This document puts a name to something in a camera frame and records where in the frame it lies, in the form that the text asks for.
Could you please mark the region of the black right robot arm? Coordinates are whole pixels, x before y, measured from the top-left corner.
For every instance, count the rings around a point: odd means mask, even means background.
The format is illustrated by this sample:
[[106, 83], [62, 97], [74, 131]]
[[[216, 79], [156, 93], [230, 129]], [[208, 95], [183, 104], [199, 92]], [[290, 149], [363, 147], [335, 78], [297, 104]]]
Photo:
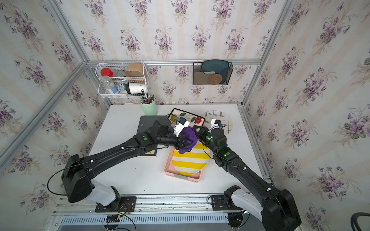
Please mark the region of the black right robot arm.
[[279, 190], [251, 170], [227, 145], [222, 128], [194, 126], [198, 140], [213, 153], [218, 167], [234, 176], [251, 195], [240, 188], [229, 194], [232, 204], [258, 218], [267, 231], [294, 231], [301, 223], [293, 195]]

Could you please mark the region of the square floral plate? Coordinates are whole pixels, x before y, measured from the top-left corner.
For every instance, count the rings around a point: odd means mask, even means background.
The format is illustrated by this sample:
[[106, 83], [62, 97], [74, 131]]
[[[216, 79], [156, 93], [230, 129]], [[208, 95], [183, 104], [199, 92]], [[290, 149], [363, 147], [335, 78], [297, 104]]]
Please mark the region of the square floral plate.
[[173, 127], [175, 126], [177, 119], [181, 117], [189, 121], [190, 127], [193, 127], [194, 125], [203, 127], [205, 124], [204, 117], [177, 108], [173, 109], [172, 112], [168, 115], [168, 119], [172, 122]]

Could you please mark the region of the purple microfibre cloth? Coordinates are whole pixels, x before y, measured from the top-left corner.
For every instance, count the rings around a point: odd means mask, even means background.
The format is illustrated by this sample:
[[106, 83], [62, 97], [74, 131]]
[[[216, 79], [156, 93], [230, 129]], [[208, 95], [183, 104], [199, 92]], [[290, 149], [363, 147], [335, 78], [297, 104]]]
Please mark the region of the purple microfibre cloth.
[[187, 152], [190, 152], [198, 142], [198, 138], [196, 137], [196, 133], [193, 127], [184, 128], [181, 131], [180, 135], [182, 138], [184, 138], [184, 145], [179, 150], [179, 154], [185, 154]]

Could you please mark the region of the white plaid round plate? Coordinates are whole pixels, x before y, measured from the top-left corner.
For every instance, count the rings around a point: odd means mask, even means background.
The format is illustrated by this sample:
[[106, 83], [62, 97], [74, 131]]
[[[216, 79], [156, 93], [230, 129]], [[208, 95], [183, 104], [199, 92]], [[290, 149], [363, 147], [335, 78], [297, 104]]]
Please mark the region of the white plaid round plate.
[[205, 118], [205, 126], [210, 130], [214, 126], [212, 125], [213, 120], [219, 120], [224, 126], [224, 134], [228, 135], [233, 129], [233, 121], [225, 112], [211, 110], [202, 114], [202, 117]]

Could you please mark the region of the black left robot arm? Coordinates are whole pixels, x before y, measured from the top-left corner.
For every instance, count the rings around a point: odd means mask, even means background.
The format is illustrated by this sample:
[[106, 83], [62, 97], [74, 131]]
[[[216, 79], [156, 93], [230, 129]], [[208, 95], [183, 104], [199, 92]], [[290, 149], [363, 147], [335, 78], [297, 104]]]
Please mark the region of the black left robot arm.
[[117, 189], [95, 181], [96, 176], [125, 160], [155, 150], [158, 145], [181, 150], [190, 147], [192, 143], [190, 138], [175, 131], [171, 121], [164, 117], [156, 120], [150, 128], [104, 152], [84, 158], [73, 155], [61, 175], [67, 199], [70, 203], [86, 199], [104, 207], [117, 204], [121, 200]]

